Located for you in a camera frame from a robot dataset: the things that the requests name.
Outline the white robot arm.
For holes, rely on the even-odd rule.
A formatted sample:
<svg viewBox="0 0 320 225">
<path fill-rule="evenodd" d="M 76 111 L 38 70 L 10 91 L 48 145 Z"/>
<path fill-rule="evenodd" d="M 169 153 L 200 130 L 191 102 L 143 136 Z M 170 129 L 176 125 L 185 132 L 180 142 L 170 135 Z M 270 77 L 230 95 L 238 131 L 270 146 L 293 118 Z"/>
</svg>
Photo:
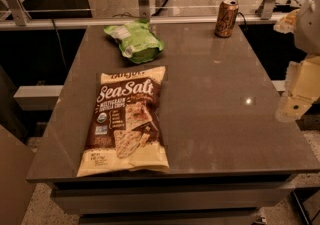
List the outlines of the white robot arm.
<svg viewBox="0 0 320 225">
<path fill-rule="evenodd" d="M 299 9 L 282 17 L 273 27 L 293 33 L 295 46 L 306 53 L 301 62 L 290 62 L 276 118 L 300 119 L 320 98 L 320 0 L 305 0 Z"/>
</svg>

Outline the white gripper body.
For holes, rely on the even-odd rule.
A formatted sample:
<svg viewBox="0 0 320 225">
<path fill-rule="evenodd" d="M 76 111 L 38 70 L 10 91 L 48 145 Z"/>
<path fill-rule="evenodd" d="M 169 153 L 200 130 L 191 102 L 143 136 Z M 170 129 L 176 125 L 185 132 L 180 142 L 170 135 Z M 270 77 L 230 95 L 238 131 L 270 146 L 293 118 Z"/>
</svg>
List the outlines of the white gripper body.
<svg viewBox="0 0 320 225">
<path fill-rule="evenodd" d="M 287 68 L 286 90 L 292 98 L 313 103 L 320 98 L 320 57 L 307 55 Z"/>
</svg>

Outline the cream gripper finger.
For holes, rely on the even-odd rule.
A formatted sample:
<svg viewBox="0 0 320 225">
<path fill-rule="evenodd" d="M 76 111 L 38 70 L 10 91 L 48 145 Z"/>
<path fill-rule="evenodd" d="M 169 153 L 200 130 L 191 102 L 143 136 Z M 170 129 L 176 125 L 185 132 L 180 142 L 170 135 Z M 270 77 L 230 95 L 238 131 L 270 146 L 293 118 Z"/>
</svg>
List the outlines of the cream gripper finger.
<svg viewBox="0 0 320 225">
<path fill-rule="evenodd" d="M 297 14 L 299 9 L 295 9 L 282 17 L 274 26 L 273 29 L 276 32 L 287 34 L 295 31 L 295 25 L 297 20 Z"/>
<path fill-rule="evenodd" d="M 308 101 L 282 95 L 275 117 L 280 122 L 294 122 L 299 120 L 311 106 Z"/>
</svg>

